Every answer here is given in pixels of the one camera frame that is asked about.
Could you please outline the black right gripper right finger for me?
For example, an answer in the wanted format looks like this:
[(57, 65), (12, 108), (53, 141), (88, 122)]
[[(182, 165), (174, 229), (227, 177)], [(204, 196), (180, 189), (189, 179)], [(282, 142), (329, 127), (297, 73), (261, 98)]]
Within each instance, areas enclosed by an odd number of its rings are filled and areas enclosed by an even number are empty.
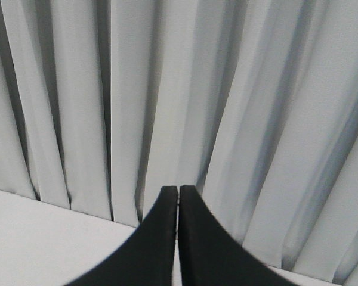
[(292, 285), (242, 248), (191, 185), (180, 188), (178, 249), (183, 285)]

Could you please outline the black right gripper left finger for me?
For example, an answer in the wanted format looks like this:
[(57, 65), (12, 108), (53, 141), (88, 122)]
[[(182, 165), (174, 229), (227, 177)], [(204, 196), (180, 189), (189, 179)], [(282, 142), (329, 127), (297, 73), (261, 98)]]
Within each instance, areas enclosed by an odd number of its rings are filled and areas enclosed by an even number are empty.
[(132, 235), (69, 285), (172, 285), (177, 227), (176, 186), (162, 187)]

